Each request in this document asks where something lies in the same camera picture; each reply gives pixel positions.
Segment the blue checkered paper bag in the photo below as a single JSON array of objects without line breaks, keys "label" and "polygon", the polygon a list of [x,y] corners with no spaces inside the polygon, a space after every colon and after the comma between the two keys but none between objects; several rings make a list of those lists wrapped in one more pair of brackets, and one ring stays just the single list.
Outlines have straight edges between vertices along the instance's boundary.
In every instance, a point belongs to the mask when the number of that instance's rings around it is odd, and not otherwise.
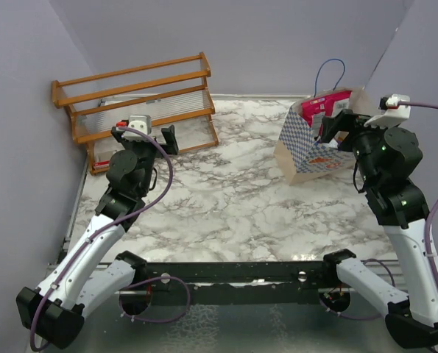
[{"label": "blue checkered paper bag", "polygon": [[350,152],[338,150],[341,135],[336,135],[329,143],[322,143],[320,137],[314,139],[311,128],[300,116],[301,104],[326,93],[338,90],[351,90],[350,104],[347,109],[365,115],[375,115],[378,111],[362,87],[345,88],[336,83],[330,90],[318,91],[308,98],[296,101],[289,108],[274,156],[289,185],[306,182],[341,171],[354,165],[355,158]]}]

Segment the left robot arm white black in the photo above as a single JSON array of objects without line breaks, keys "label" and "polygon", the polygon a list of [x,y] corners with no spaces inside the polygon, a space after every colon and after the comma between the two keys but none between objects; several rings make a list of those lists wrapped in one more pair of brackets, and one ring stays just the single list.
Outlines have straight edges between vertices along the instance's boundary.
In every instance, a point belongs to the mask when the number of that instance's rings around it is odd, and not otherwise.
[{"label": "left robot arm white black", "polygon": [[141,121],[122,121],[111,129],[123,149],[110,158],[108,187],[94,216],[56,269],[36,288],[24,287],[16,297],[34,352],[45,349],[36,344],[37,337],[59,349],[68,347],[85,319],[109,296],[124,287],[138,290],[145,283],[145,271],[126,260],[114,260],[104,271],[96,270],[138,216],[153,207],[144,198],[156,186],[155,159],[167,160],[179,152],[173,126],[161,130],[165,142],[159,144],[141,125]]}]

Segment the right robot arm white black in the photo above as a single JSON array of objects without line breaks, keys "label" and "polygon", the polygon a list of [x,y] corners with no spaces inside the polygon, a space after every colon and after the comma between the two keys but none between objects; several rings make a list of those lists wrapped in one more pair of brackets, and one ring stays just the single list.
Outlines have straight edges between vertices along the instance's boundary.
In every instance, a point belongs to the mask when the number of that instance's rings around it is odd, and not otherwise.
[{"label": "right robot arm white black", "polygon": [[322,281],[356,290],[381,314],[399,346],[432,349],[438,345],[438,260],[427,201],[409,178],[423,158],[418,139],[395,122],[377,125],[375,118],[352,110],[323,118],[323,143],[338,132],[346,134],[339,149],[356,159],[364,180],[360,193],[395,250],[407,290],[385,282],[346,249],[324,256]]}]

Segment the pink Real crisps bag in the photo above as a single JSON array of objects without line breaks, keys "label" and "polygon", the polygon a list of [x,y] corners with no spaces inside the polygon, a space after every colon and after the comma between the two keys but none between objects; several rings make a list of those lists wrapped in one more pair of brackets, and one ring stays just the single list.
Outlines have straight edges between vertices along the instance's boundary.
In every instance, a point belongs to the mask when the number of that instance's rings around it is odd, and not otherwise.
[{"label": "pink Real crisps bag", "polygon": [[310,126],[314,139],[321,135],[324,117],[335,117],[341,110],[349,107],[351,93],[351,90],[338,90],[304,101],[300,105],[300,116]]}]

